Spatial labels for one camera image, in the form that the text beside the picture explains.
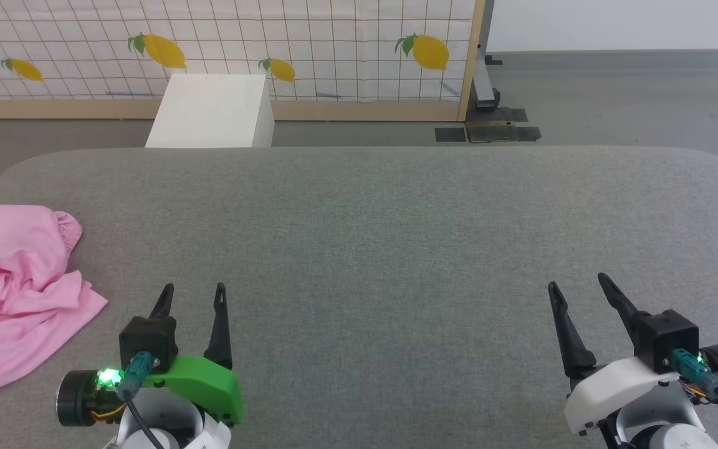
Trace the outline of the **lemon print partition screen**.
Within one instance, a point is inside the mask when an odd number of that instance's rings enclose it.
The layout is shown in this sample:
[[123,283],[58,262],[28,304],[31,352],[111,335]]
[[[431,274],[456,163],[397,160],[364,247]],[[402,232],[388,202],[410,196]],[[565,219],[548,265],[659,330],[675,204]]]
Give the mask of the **lemon print partition screen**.
[[0,118],[153,118],[261,75],[279,120],[464,120],[491,0],[0,0]]

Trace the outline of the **black floor tape patches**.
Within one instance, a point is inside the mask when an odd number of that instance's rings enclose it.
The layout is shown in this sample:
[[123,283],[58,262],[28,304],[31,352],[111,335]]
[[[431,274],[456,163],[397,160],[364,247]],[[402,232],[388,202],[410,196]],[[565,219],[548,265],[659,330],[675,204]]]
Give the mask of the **black floor tape patches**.
[[536,126],[529,122],[527,111],[508,107],[468,110],[464,122],[468,142],[474,144],[493,142],[536,142],[542,138]]

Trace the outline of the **white box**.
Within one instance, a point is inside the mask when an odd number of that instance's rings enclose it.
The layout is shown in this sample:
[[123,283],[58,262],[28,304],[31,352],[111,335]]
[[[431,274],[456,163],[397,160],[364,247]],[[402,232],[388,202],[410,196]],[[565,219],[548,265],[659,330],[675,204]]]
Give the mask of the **white box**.
[[275,120],[262,75],[174,74],[147,148],[270,148]]

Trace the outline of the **pink cloth garment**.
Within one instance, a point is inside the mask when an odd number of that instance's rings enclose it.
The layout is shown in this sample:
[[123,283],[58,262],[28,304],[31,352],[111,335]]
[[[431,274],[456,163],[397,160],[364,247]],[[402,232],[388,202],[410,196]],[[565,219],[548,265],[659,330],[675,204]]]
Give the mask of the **pink cloth garment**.
[[68,269],[82,225],[37,205],[0,205],[0,387],[20,380],[108,304]]

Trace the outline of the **grey metal stand with caster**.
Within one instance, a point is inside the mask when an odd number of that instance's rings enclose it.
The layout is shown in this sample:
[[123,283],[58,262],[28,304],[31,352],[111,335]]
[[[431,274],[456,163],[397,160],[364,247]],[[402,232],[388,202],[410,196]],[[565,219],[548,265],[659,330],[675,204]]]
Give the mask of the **grey metal stand with caster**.
[[477,37],[470,102],[475,110],[481,110],[484,113],[496,110],[500,102],[500,93],[491,82],[487,68],[488,65],[495,63],[487,51],[495,2],[496,0],[477,0],[475,12],[480,15],[477,20],[474,19],[474,26],[477,25]]

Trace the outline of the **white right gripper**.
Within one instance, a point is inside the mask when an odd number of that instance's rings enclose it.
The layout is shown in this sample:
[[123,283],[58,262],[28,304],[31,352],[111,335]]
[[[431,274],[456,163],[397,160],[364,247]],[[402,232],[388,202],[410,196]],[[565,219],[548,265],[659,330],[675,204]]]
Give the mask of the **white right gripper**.
[[[640,347],[643,313],[607,273],[598,282],[616,310],[634,350]],[[571,432],[582,437],[598,429],[604,437],[705,437],[696,405],[718,404],[718,345],[696,355],[676,349],[672,372],[658,374],[635,356],[603,367],[583,344],[569,305],[555,281],[548,284],[550,306],[565,375],[571,381],[564,416]]]

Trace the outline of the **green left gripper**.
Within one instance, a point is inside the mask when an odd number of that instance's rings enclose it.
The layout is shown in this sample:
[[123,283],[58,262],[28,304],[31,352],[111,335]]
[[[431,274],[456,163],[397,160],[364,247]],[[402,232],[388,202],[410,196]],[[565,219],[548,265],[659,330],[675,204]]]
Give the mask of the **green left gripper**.
[[[149,313],[149,319],[170,317],[174,284],[163,287]],[[56,395],[56,415],[64,427],[90,427],[95,423],[119,422],[127,411],[120,396],[132,391],[132,402],[138,395],[147,396],[167,389],[217,422],[233,427],[242,422],[243,401],[239,381],[232,369],[230,321],[225,284],[216,286],[213,301],[214,320],[209,344],[203,356],[180,356],[163,374],[152,374],[140,367],[134,369],[71,370],[63,378]]]

